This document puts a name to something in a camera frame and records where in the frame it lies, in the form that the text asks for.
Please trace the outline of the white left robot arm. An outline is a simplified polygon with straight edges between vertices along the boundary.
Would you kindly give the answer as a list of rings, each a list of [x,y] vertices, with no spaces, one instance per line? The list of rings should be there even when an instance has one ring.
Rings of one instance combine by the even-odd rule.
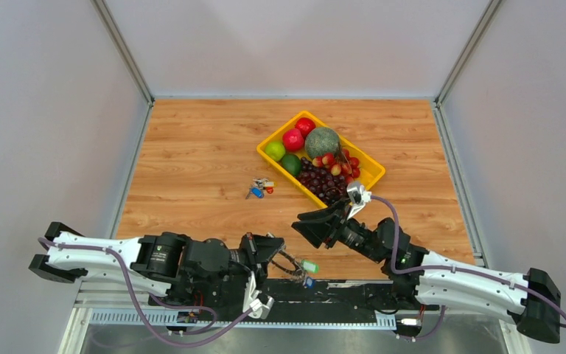
[[[268,265],[284,248],[284,239],[247,233],[235,249],[220,239],[194,240],[163,232],[124,240],[86,237],[61,222],[52,222],[40,238],[43,254],[29,269],[42,279],[130,283],[176,305],[209,301],[223,282],[259,288]]]

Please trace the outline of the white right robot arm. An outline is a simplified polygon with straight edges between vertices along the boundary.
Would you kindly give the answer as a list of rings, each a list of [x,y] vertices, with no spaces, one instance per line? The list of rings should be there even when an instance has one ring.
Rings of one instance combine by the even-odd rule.
[[[352,216],[344,199],[325,209],[298,215],[292,228],[312,246],[342,243],[367,259],[381,263],[393,285],[391,297],[401,308],[438,306],[476,311],[515,325],[530,339],[560,342],[566,328],[561,294],[549,274],[537,268],[526,273],[494,271],[458,262],[410,241],[396,212],[375,229]]]

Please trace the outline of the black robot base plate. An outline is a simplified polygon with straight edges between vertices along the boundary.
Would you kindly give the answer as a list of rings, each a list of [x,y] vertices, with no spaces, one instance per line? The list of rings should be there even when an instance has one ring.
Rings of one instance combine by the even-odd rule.
[[[181,294],[163,295],[149,305],[202,305],[213,309],[218,322],[230,322],[242,313],[247,279],[232,277],[202,284]],[[316,280],[313,288],[286,279],[267,279],[261,292],[274,298],[268,315],[278,320],[344,320],[359,322],[375,316],[418,312],[414,298],[397,295],[388,280]]]

